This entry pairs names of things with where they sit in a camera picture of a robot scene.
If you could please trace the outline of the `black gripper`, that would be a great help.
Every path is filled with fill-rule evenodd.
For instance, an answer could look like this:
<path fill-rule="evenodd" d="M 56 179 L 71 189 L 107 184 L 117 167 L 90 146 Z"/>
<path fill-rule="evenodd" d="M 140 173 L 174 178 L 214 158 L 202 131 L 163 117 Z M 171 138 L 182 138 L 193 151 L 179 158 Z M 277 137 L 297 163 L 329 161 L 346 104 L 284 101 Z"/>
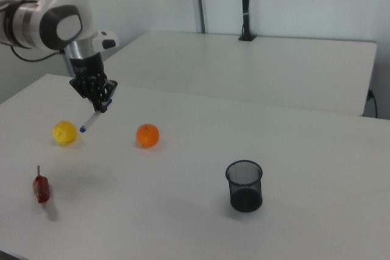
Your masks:
<path fill-rule="evenodd" d="M 74 78 L 69 84 L 83 98 L 88 99 L 95 111 L 106 112 L 118 83 L 107 79 L 100 53 L 91 57 L 70 58 Z"/>

